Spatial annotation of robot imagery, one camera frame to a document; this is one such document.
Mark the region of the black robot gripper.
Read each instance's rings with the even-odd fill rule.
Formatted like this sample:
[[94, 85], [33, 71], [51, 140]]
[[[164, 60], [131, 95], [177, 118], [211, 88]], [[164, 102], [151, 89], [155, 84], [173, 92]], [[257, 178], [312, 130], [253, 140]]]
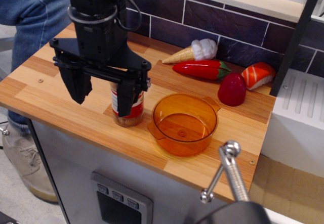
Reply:
[[128, 29], [121, 19], [125, 11], [111, 7], [107, 14], [88, 15], [68, 8], [75, 38], [54, 38], [54, 61], [71, 96], [82, 104], [92, 90], [91, 77], [118, 83], [119, 117], [131, 114], [142, 91], [150, 87], [151, 64], [128, 47]]

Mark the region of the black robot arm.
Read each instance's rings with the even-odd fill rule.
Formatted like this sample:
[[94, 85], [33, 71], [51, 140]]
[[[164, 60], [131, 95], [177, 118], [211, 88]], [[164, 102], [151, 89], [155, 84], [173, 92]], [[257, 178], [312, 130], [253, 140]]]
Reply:
[[96, 77], [118, 85], [117, 111], [129, 116], [150, 86], [151, 64], [128, 47], [127, 7], [133, 0], [70, 0], [76, 38], [54, 38], [54, 62], [71, 96], [84, 102]]

